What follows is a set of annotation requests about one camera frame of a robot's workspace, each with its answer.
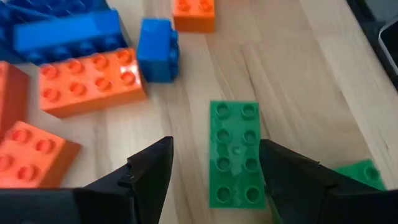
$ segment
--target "orange lego brick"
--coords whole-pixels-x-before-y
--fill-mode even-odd
[[[29,76],[17,67],[0,62],[0,139],[16,121],[25,121]]]
[[[175,0],[174,27],[182,32],[214,32],[214,0]]]
[[[0,145],[0,188],[58,187],[80,145],[18,121]]]
[[[41,66],[40,109],[58,118],[144,100],[133,49]]]

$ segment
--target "blue duplo block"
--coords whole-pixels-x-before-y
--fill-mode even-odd
[[[116,10],[14,26],[14,49],[40,65],[127,47]]]
[[[7,3],[55,17],[109,9],[105,0],[9,0]]]
[[[178,75],[179,54],[178,33],[168,19],[142,20],[137,59],[148,82],[172,82]]]
[[[16,15],[4,2],[0,1],[0,60],[9,63],[24,62],[24,58],[13,48],[14,24],[22,23],[23,20]]]

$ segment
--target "toy block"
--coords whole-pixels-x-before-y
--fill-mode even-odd
[[[335,169],[339,174],[343,174],[356,181],[374,187],[379,190],[386,190],[379,171],[375,168],[371,159],[359,161],[355,164],[342,166]]]
[[[253,101],[210,102],[211,208],[266,206],[258,112],[258,103]]]
[[[127,46],[115,10],[18,24],[14,29],[15,50],[36,65]]]
[[[0,139],[27,111],[29,76],[17,67],[0,62]]]
[[[25,59],[12,48],[14,24],[21,22],[23,21],[15,15],[14,11],[0,1],[0,60],[10,63],[25,62]]]
[[[40,109],[58,118],[147,98],[133,49],[43,65],[39,90]]]
[[[175,0],[173,19],[180,32],[214,32],[214,0]]]
[[[80,145],[18,121],[0,145],[0,188],[58,187]]]
[[[174,80],[178,75],[179,50],[178,33],[168,19],[142,20],[137,59],[148,82]]]
[[[55,17],[109,9],[105,0],[9,0],[7,3]]]

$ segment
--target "green duplo block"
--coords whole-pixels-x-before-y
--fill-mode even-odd
[[[210,102],[211,208],[265,208],[260,138],[257,102]]]
[[[373,165],[372,160],[367,159],[348,166],[335,169],[339,174],[351,177],[362,184],[369,185],[375,189],[385,190],[379,171]]]

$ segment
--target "wood grain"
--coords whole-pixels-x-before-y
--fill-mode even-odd
[[[141,17],[170,17],[163,0],[108,0],[134,45]],[[37,107],[29,122],[83,145],[63,181],[84,186],[165,135],[175,158],[161,223],[271,223],[265,210],[208,208],[210,100],[257,100],[262,137],[328,167],[373,158],[398,186],[398,97],[344,0],[216,0],[214,34],[180,34],[181,75],[147,86],[149,100],[57,119]]]

